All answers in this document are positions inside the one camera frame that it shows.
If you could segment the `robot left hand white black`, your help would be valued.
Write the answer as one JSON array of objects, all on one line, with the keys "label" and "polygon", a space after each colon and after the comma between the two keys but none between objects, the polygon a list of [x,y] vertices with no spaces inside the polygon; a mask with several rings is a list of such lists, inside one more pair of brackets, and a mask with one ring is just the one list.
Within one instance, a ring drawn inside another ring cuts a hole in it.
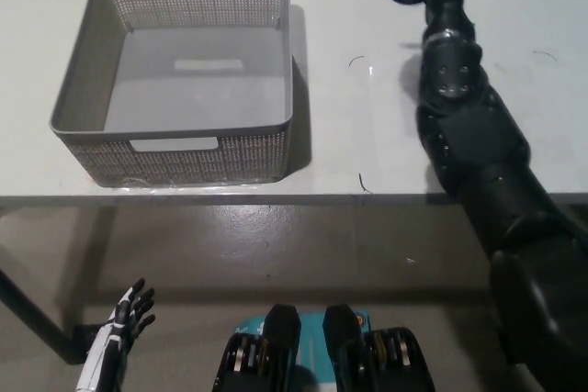
[{"label": "robot left hand white black", "polygon": [[143,330],[155,321],[151,313],[154,289],[144,287],[145,279],[141,278],[100,325],[78,378],[77,392],[122,390],[130,351]]}]

